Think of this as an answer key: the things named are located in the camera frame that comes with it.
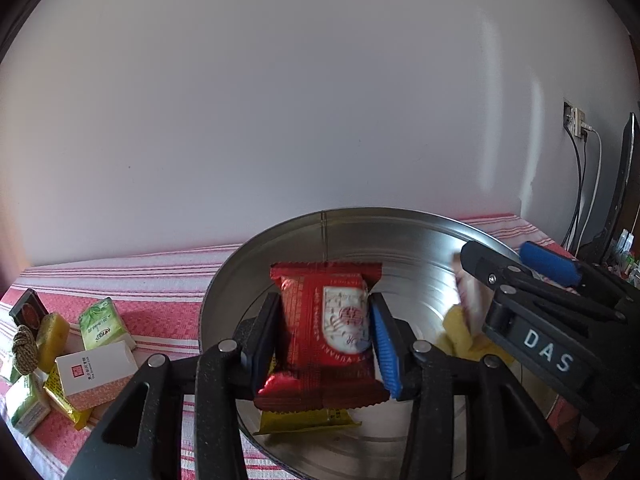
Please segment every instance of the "blue gripper pad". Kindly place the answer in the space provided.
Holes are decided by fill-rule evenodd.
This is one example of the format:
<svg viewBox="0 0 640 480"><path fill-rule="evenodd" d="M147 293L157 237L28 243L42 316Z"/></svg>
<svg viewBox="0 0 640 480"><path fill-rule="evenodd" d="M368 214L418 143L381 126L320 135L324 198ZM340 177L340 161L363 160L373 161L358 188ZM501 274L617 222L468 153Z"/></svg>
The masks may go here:
<svg viewBox="0 0 640 480"><path fill-rule="evenodd" d="M520 246L520 260L562 286L579 285L582 279L575 261L532 242L524 242Z"/></svg>
<svg viewBox="0 0 640 480"><path fill-rule="evenodd" d="M394 348L388 329L375 303L370 308L371 325L373 328L373 346L376 349L378 366L385 388L391 393L392 399L400 397L402 382L400 379L400 359Z"/></svg>

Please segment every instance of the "white wall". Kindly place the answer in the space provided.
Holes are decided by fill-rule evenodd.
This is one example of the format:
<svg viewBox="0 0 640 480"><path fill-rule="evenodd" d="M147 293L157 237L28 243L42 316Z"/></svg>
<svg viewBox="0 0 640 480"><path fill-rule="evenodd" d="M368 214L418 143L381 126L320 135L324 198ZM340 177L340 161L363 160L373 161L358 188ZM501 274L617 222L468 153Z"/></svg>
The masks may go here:
<svg viewBox="0 0 640 480"><path fill-rule="evenodd" d="M43 0L0 66L4 206L34 264L349 205L561 238L563 99L604 138L593 231L639 94L605 0Z"/></svg>

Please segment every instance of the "red and white striped cloth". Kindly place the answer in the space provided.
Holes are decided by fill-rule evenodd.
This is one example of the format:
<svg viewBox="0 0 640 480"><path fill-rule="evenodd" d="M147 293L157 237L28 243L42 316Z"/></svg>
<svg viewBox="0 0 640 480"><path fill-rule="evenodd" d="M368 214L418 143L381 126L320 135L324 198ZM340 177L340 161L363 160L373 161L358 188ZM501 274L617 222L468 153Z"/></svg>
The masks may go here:
<svg viewBox="0 0 640 480"><path fill-rule="evenodd" d="M551 238L516 215L463 221L514 250L530 240L566 254ZM171 359L196 355L200 303L220 265L238 247L204 247L26 269L0 302L0 359L5 359L15 333L9 310L28 287L37 291L50 312L59 312L71 323L69 351L82 349L78 315L96 300L110 296L138 344L134 351L138 364L156 352L167 354ZM7 390L8 385L0 380L0 414L5 421ZM184 401L181 450L184 479L194 478L193 401L193 396L187 396ZM94 410L88 428L76 431L68 419L53 411L29 438L13 432L14 437L44 480L60 480L100 413L101 410ZM244 436L242 446L250 479L294 478L268 460Z"/></svg>

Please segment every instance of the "power outlet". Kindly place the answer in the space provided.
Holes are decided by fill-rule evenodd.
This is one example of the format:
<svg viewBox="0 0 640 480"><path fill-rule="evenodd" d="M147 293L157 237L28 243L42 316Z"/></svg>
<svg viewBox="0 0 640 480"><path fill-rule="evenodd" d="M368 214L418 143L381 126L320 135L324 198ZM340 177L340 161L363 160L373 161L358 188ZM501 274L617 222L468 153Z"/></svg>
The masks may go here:
<svg viewBox="0 0 640 480"><path fill-rule="evenodd" d="M580 126L584 122L584 112L578 107L571 108L571 117L573 119L573 129L569 128L569 131L573 136L582 138L582 127Z"/></svg>
<svg viewBox="0 0 640 480"><path fill-rule="evenodd" d="M581 124L584 123L584 112L569 102L564 102L564 124L574 137L583 139Z"/></svg>

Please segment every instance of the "snack box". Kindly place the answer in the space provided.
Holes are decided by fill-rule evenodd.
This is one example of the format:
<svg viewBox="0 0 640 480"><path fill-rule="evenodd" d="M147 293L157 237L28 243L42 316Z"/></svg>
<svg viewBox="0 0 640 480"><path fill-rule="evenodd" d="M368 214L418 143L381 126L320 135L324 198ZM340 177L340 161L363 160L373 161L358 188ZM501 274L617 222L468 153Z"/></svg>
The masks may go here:
<svg viewBox="0 0 640 480"><path fill-rule="evenodd" d="M82 412L115 399L138 371L124 341L56 359L66 400Z"/></svg>
<svg viewBox="0 0 640 480"><path fill-rule="evenodd" d="M24 294L20 296L20 299L16 301L9 311L9 316L14 320L15 325L29 327L34 339L38 336L42 318L47 314L47 309L44 308L36 291L32 288L25 290Z"/></svg>
<svg viewBox="0 0 640 480"><path fill-rule="evenodd" d="M111 298L92 304L80 314L78 324L86 350L117 341L126 342L130 350L136 347Z"/></svg>
<svg viewBox="0 0 640 480"><path fill-rule="evenodd" d="M20 377L4 396L11 425L29 436L51 411L42 385L33 374Z"/></svg>

